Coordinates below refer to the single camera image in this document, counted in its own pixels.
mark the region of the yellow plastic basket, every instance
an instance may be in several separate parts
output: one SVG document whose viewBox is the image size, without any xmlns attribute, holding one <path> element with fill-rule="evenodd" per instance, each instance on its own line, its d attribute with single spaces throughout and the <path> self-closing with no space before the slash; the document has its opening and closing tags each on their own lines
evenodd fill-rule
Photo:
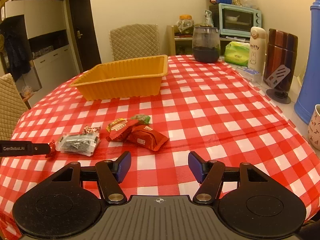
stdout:
<svg viewBox="0 0 320 240">
<path fill-rule="evenodd" d="M 70 86 L 76 87 L 88 101 L 155 96 L 167 73 L 167 55 L 131 58 L 97 65 Z"/>
</svg>

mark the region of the chair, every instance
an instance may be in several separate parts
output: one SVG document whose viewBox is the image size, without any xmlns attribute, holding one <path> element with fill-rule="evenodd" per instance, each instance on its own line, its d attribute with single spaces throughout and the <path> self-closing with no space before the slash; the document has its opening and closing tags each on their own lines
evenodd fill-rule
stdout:
<svg viewBox="0 0 320 240">
<path fill-rule="evenodd" d="M 109 33 L 113 60 L 159 55 L 159 31 L 156 24 L 126 25 Z"/>
<path fill-rule="evenodd" d="M 11 74 L 0 77 L 0 140 L 11 139 L 19 118 L 27 110 Z"/>
</svg>

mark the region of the red and white tablecloth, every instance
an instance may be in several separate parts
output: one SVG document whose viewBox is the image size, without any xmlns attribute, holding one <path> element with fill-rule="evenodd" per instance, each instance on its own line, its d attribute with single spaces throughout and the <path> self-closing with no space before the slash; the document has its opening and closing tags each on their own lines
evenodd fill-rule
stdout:
<svg viewBox="0 0 320 240">
<path fill-rule="evenodd" d="M 56 88 L 17 124 L 13 140 L 34 143 L 57 140 L 63 132 L 79 132 L 84 125 L 102 125 L 135 114 L 151 116 L 153 129 L 170 138 L 158 152 L 129 142 L 102 141 L 94 156 L 59 153 L 5 158 L 0 167 L 0 225 L 5 237 L 20 233 L 12 218 L 14 202 L 37 183 L 71 161 L 82 166 L 116 159 L 129 150 L 132 165 L 120 185 L 127 197 L 139 195 L 194 195 L 199 185 L 188 168 L 189 151 L 226 166 L 249 162 L 293 191 L 304 202 L 307 218 L 319 210 L 320 161 L 281 110 L 227 63 L 201 64 L 191 55 L 170 57 L 160 94 L 140 98 L 86 101 L 71 80 Z M 85 188 L 98 195 L 96 183 Z M 224 184 L 223 192 L 236 188 Z"/>
</svg>

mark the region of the silver bolt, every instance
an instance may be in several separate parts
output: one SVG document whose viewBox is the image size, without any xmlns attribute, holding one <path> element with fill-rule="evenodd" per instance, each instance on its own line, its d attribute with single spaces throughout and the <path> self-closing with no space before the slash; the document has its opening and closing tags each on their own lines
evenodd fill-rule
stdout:
<svg viewBox="0 0 320 240">
<path fill-rule="evenodd" d="M 124 199 L 124 196 L 119 193 L 114 193 L 108 196 L 108 199 L 111 201 L 121 201 Z"/>
<path fill-rule="evenodd" d="M 196 199 L 199 201 L 209 201 L 211 199 L 211 196 L 206 193 L 201 193 L 196 196 Z"/>
</svg>

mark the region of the rabbit illustration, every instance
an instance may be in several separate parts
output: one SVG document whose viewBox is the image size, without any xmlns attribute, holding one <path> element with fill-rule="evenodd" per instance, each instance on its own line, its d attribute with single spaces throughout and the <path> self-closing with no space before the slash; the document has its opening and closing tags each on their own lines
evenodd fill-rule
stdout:
<svg viewBox="0 0 320 240">
<path fill-rule="evenodd" d="M 252 52 L 251 59 L 250 59 L 250 64 L 255 65 L 256 63 L 257 63 L 256 53 Z"/>
</svg>

